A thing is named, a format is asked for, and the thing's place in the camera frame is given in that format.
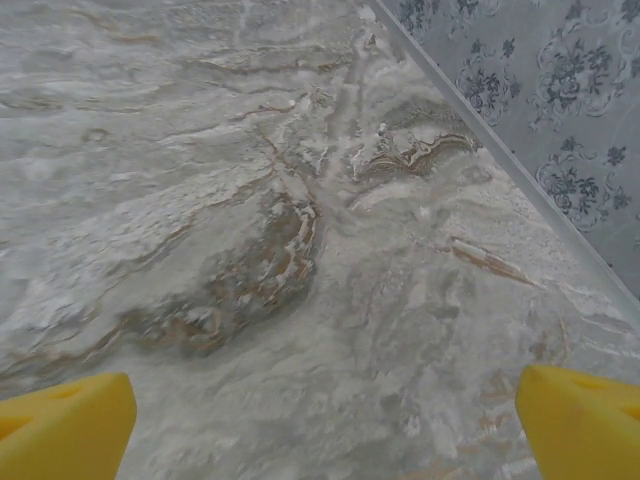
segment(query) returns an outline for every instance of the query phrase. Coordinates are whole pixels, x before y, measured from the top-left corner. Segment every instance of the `marble tile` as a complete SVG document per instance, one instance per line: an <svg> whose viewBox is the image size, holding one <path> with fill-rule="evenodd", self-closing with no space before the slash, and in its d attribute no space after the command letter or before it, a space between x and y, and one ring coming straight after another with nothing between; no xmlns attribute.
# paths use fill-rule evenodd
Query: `marble tile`
<svg viewBox="0 0 640 480"><path fill-rule="evenodd" d="M126 371L119 479L534 479L640 341L360 3L3 2L0 395Z"/></svg>
<svg viewBox="0 0 640 480"><path fill-rule="evenodd" d="M640 2L371 6L640 330Z"/></svg>

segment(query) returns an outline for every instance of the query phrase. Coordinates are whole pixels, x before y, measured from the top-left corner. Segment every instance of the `yellow object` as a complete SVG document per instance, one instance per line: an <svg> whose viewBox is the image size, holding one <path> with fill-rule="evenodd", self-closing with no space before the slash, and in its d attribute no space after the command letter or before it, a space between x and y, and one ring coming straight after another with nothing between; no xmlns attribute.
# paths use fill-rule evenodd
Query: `yellow object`
<svg viewBox="0 0 640 480"><path fill-rule="evenodd" d="M516 409L545 480L640 479L640 387L530 366Z"/></svg>
<svg viewBox="0 0 640 480"><path fill-rule="evenodd" d="M0 402L0 479L113 480L135 420L124 373Z"/></svg>

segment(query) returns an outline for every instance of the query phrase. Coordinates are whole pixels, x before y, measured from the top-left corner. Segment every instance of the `gray floral wallpaper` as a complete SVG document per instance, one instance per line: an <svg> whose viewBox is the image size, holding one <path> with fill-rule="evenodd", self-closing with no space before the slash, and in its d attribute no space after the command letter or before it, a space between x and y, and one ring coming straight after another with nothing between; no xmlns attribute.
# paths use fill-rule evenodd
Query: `gray floral wallpaper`
<svg viewBox="0 0 640 480"><path fill-rule="evenodd" d="M379 2L638 298L640 0Z"/></svg>

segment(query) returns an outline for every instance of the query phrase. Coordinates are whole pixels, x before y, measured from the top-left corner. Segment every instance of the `gray marble surface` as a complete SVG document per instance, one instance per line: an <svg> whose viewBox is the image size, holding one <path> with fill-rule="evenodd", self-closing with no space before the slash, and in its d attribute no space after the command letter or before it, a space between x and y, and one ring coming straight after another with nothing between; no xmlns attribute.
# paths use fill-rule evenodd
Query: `gray marble surface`
<svg viewBox="0 0 640 480"><path fill-rule="evenodd" d="M0 396L126 371L119 479L535 479L522 366L640 340L366 6L0 9Z"/></svg>

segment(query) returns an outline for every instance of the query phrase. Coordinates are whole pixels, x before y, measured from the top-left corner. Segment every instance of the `yellow foam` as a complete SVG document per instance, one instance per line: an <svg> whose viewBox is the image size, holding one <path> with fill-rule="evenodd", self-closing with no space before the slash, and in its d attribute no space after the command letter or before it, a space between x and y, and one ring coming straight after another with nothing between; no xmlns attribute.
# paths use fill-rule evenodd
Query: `yellow foam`
<svg viewBox="0 0 640 480"><path fill-rule="evenodd" d="M516 409L545 480L640 479L640 387L530 366Z"/></svg>
<svg viewBox="0 0 640 480"><path fill-rule="evenodd" d="M0 479L113 480L135 420L124 373L0 402Z"/></svg>

